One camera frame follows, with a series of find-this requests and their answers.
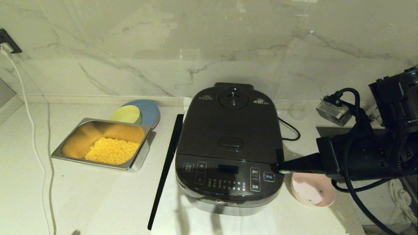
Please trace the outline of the pink bowl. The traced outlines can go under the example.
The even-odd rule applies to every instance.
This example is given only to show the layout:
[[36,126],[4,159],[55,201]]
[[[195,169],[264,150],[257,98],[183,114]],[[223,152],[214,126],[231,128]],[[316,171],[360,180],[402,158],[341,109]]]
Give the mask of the pink bowl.
[[292,173],[290,186],[294,198],[308,207],[329,207],[336,200],[336,189],[323,174]]

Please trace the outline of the black rice cooker lid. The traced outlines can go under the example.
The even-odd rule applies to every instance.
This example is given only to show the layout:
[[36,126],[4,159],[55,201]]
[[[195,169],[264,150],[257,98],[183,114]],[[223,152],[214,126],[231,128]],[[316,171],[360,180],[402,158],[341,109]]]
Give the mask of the black rice cooker lid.
[[203,89],[187,110],[177,153],[266,164],[284,161],[276,106],[246,84]]

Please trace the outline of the clear glass cup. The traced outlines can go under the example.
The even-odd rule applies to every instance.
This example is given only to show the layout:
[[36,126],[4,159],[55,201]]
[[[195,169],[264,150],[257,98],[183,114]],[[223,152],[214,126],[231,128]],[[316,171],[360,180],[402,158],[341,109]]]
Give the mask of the clear glass cup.
[[303,102],[291,102],[287,111],[293,119],[303,120],[307,116],[307,105]]

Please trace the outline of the grey white dish cloth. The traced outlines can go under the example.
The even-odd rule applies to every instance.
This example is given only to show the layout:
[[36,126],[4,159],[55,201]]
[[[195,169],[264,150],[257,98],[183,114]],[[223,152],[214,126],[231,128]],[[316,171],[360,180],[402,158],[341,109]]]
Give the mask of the grey white dish cloth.
[[410,208],[412,197],[403,188],[401,181],[390,180],[388,182],[388,190],[395,205],[390,220],[396,222],[402,219],[418,227],[418,218],[414,215],[412,208]]

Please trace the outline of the long black flat strip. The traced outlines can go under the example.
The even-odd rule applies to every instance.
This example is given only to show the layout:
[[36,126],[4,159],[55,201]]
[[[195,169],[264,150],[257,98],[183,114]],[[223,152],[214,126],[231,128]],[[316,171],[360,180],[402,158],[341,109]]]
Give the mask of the long black flat strip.
[[178,145],[179,138],[180,138],[181,131],[182,131],[183,118],[184,118],[184,114],[178,114],[176,116],[175,124],[173,127],[172,135],[171,135],[169,146],[168,146],[167,153],[166,153],[166,158],[165,158],[163,168],[161,171],[161,177],[158,183],[158,188],[155,194],[153,206],[152,206],[151,213],[148,219],[147,229],[149,231],[152,230],[155,216],[158,211],[159,202],[161,200],[165,182],[169,173],[169,169],[175,156],[175,152],[176,152],[177,145]]

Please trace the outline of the blue plate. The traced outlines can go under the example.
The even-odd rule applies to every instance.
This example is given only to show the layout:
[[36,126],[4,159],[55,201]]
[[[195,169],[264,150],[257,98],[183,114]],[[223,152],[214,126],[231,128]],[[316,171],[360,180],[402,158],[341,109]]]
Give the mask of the blue plate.
[[161,119],[161,113],[158,106],[148,99],[133,100],[121,107],[132,106],[139,111],[137,117],[131,123],[151,126],[152,129],[158,125]]

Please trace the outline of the pale yellow plate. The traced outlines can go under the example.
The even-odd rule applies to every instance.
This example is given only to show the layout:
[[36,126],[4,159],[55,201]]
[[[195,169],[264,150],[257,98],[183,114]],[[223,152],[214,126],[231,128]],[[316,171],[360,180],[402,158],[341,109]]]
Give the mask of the pale yellow plate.
[[140,109],[134,105],[125,105],[116,109],[109,117],[110,121],[141,124],[142,115]]

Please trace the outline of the yellow corn kernels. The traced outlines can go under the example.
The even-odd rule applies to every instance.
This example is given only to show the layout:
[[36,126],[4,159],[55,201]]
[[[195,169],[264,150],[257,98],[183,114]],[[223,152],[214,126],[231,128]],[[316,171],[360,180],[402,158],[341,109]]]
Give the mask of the yellow corn kernels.
[[85,159],[105,164],[123,164],[131,159],[139,148],[139,144],[125,140],[101,137],[85,155]]

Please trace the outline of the stainless steel food pan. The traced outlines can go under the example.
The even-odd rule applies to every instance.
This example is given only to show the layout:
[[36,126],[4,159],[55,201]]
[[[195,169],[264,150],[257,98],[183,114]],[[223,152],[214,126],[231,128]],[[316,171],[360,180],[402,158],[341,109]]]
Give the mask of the stainless steel food pan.
[[[51,157],[70,162],[134,172],[142,167],[149,152],[148,137],[151,131],[152,126],[149,125],[84,118],[53,151]],[[135,149],[130,159],[120,164],[108,164],[86,159],[85,156],[90,151],[90,148],[101,137],[134,142],[139,146]]]

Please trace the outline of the black wall socket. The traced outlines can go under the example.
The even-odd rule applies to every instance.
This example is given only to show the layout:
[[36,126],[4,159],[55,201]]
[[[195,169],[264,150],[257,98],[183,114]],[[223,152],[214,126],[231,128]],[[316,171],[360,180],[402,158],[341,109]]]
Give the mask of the black wall socket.
[[22,53],[20,47],[15,43],[15,41],[10,37],[9,33],[5,29],[0,29],[0,45],[6,43],[12,49],[12,54]]

